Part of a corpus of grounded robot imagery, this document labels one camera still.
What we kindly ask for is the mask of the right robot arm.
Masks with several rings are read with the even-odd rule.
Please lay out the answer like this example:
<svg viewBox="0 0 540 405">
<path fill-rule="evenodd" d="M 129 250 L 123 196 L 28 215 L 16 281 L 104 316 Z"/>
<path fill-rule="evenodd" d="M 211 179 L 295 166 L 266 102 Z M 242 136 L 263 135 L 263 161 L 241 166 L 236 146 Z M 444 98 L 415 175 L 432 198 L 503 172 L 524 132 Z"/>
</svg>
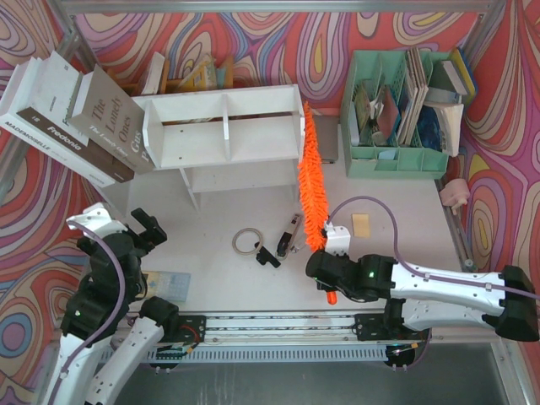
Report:
<svg viewBox="0 0 540 405">
<path fill-rule="evenodd" d="M 454 273 L 400 263 L 391 256 L 370 254 L 353 261 L 319 250 L 305 273 L 318 289 L 339 292 L 354 302 L 386 300 L 383 326 L 391 334 L 478 325 L 517 342 L 539 339 L 539 297 L 520 267 Z"/>
</svg>

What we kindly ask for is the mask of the orange microfiber duster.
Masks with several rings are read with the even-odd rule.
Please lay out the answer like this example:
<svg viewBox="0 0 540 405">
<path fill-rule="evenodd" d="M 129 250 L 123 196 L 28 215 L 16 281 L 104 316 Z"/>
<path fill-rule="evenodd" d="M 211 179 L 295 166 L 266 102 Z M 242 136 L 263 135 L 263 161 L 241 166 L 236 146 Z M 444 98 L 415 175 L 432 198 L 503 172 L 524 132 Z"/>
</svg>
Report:
<svg viewBox="0 0 540 405">
<path fill-rule="evenodd" d="M 316 124 L 311 107 L 303 104 L 305 140 L 302 159 L 298 164 L 300 206 L 304 214 L 305 243 L 312 251 L 323 249 L 327 238 L 323 234 L 328 219 L 328 201 L 324 185 L 321 156 L 318 150 Z"/>
</svg>

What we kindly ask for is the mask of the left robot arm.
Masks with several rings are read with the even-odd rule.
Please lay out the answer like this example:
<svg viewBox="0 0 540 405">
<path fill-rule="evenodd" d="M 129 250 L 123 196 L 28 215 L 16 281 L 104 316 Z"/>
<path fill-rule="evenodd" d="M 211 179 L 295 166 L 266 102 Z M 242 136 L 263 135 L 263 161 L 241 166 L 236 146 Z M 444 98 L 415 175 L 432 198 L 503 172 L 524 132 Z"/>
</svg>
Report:
<svg viewBox="0 0 540 405">
<path fill-rule="evenodd" d="M 45 404 L 112 404 L 143 356 L 180 324 L 177 305 L 157 296 L 145 299 L 128 337 L 102 369 L 97 367 L 130 304 L 148 291 L 143 257 L 167 240 L 155 217 L 141 208 L 131 215 L 143 232 L 114 219 L 103 203 L 66 221 L 83 234 L 77 247 L 89 257 L 89 273 L 67 302 Z"/>
</svg>

